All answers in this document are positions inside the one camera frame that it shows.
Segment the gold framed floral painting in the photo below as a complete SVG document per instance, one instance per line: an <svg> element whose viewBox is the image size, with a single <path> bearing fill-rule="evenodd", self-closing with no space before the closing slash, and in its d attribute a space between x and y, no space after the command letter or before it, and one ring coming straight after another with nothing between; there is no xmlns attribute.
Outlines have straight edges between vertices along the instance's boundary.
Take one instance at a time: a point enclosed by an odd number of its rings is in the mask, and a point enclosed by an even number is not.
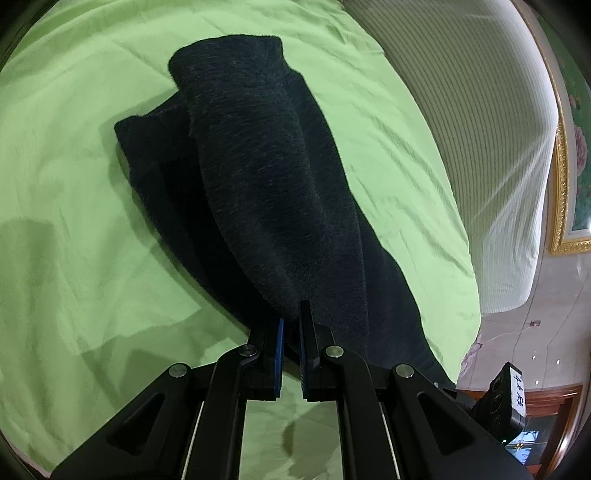
<svg viewBox="0 0 591 480"><path fill-rule="evenodd" d="M590 74L567 37L565 16L549 1L528 1L531 30L544 51L559 124L553 154L553 202L549 251L590 251Z"/></svg>

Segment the light green bed sheet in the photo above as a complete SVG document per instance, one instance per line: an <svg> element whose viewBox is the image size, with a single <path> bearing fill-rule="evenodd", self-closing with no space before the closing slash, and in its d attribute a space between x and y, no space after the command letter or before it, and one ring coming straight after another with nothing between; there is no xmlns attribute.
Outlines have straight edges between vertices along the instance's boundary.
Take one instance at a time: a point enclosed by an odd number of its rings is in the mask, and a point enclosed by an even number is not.
<svg viewBox="0 0 591 480"><path fill-rule="evenodd" d="M338 1L61 1L1 73L1 429L50 471L167 366L246 333L170 259L134 201L114 124L175 89L172 54L275 35L335 137L451 378L481 324L465 228L427 123Z"/></svg>

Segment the wooden glass door cabinet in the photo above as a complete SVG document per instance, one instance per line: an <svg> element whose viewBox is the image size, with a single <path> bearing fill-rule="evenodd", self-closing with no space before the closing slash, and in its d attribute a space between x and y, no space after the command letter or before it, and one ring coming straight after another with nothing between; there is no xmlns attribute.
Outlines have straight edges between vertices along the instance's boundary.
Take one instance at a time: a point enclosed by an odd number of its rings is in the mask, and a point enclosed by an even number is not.
<svg viewBox="0 0 591 480"><path fill-rule="evenodd" d="M582 384L526 392L524 431L505 448L531 473L546 479L559 465L574 438Z"/></svg>

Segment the striped white headboard cushion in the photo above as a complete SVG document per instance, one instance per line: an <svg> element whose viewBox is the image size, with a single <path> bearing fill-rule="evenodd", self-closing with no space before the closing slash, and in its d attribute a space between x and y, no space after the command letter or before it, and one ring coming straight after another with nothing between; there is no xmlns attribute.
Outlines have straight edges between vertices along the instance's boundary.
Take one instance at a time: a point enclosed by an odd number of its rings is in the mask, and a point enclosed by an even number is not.
<svg viewBox="0 0 591 480"><path fill-rule="evenodd" d="M511 1L349 1L437 143L467 232L481 310L529 298L555 136L543 56Z"/></svg>

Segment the dark navy fleece pants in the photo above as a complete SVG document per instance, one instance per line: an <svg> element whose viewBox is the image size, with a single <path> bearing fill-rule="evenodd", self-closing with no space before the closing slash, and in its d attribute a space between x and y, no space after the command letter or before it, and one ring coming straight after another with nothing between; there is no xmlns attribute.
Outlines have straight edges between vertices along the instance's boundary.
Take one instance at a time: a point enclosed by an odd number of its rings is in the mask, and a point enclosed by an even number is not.
<svg viewBox="0 0 591 480"><path fill-rule="evenodd" d="M450 386L280 39L201 40L168 69L176 92L114 131L131 187L184 269L250 331L281 326L291 361L308 302L315 322L368 363L408 363Z"/></svg>

